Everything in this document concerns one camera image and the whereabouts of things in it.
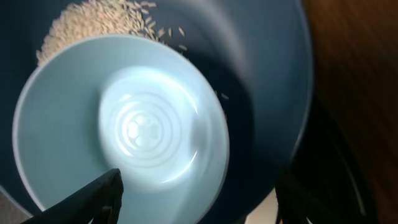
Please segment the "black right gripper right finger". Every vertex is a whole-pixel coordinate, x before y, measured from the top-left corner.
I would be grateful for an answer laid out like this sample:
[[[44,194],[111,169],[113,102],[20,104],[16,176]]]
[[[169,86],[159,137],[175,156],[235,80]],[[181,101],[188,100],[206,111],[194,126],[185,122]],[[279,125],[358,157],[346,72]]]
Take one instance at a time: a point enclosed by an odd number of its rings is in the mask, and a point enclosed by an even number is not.
[[[300,185],[290,174],[281,174],[275,185],[277,220],[283,224],[330,222],[326,206]]]

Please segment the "light blue small bowl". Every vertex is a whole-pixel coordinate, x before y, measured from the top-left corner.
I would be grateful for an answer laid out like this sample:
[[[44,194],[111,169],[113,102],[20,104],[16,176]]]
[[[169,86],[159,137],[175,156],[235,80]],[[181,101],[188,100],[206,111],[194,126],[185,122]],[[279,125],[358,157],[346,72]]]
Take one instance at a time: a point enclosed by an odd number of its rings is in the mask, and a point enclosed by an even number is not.
[[[199,222],[229,160],[205,77],[170,47],[127,35],[83,40],[38,67],[19,97],[12,144],[41,210],[119,169],[120,223]]]

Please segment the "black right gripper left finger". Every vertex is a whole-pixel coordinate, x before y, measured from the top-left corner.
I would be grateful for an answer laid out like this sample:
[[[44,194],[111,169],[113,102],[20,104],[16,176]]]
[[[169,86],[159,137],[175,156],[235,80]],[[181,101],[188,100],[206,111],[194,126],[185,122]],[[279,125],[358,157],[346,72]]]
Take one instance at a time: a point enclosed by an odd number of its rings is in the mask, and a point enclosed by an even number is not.
[[[111,169],[82,189],[22,224],[117,224],[124,186],[119,169]]]

